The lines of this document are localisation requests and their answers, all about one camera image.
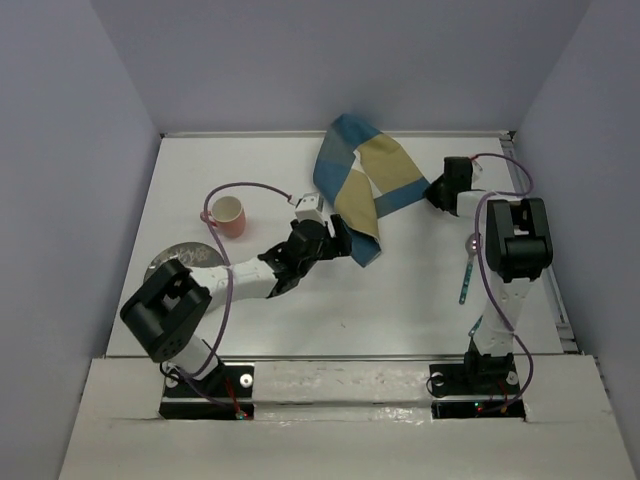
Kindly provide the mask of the blue yellow checked placemat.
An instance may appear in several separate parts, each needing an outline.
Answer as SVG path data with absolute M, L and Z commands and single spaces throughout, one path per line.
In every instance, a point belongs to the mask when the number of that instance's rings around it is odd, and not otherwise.
M 326 131 L 312 179 L 341 216 L 361 267 L 381 254 L 379 220 L 419 201 L 430 185 L 396 140 L 351 114 Z

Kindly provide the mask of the teal handled metal spoon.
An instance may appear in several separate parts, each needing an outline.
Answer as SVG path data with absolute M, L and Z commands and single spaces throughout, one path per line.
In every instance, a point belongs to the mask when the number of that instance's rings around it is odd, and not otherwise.
M 478 242 L 474 234 L 471 234 L 466 240 L 465 251 L 467 254 L 467 260 L 465 265 L 463 281 L 462 281 L 462 285 L 461 285 L 461 289 L 458 297 L 458 303 L 460 305 L 464 305 L 466 302 L 470 283 L 471 283 L 471 278 L 473 274 L 475 258 L 478 254 Z

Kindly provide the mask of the pink ceramic mug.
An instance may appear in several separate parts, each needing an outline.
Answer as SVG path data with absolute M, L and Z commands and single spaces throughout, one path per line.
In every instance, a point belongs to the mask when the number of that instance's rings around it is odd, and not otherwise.
M 240 237 L 246 228 L 246 215 L 241 201 L 235 196 L 223 196 L 200 214 L 200 219 L 213 225 L 227 238 Z

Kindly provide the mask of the grey reindeer plate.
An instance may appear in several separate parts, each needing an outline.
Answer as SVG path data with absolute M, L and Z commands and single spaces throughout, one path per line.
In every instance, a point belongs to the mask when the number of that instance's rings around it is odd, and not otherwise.
M 178 260 L 193 275 L 193 270 L 210 269 L 224 265 L 220 252 L 209 244 L 201 242 L 182 242 L 167 247 L 158 253 L 149 263 L 143 276 L 143 283 L 149 281 L 158 270 L 163 272 L 163 264 Z

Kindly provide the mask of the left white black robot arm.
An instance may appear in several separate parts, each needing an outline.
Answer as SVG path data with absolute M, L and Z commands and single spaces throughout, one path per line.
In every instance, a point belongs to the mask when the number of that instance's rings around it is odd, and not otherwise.
M 329 222 L 294 220 L 288 239 L 248 261 L 188 268 L 177 259 L 162 264 L 125 302 L 120 318 L 156 364 L 176 368 L 195 392 L 209 395 L 221 383 L 223 364 L 214 347 L 196 335 L 209 312 L 233 302 L 271 299 L 298 286 L 319 261 L 351 254 L 341 217 Z

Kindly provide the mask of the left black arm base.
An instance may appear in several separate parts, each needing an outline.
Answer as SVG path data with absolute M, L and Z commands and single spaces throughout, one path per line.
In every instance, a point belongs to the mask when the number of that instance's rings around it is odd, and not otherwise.
M 166 420 L 252 420 L 255 405 L 255 365 L 227 363 L 220 375 L 186 381 L 168 362 L 159 366 L 164 377 L 158 414 Z

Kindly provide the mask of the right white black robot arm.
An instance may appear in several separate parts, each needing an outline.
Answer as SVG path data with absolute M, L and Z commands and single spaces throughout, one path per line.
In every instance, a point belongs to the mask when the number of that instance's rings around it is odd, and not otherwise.
M 452 216 L 469 216 L 476 260 L 487 303 L 469 332 L 462 361 L 431 366 L 426 386 L 435 398 L 503 394 L 519 400 L 533 377 L 519 378 L 514 349 L 524 345 L 516 331 L 524 302 L 553 260 L 545 203 L 532 197 L 534 180 L 523 191 L 473 187 L 477 155 L 450 156 L 425 199 Z

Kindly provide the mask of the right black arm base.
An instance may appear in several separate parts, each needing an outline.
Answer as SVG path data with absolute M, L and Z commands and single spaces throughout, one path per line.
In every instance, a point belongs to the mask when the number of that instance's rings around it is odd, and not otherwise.
M 425 386 L 432 397 L 434 420 L 526 419 L 521 399 L 506 405 L 520 391 L 514 366 L 506 373 L 473 383 L 463 364 L 436 363 L 429 367 Z

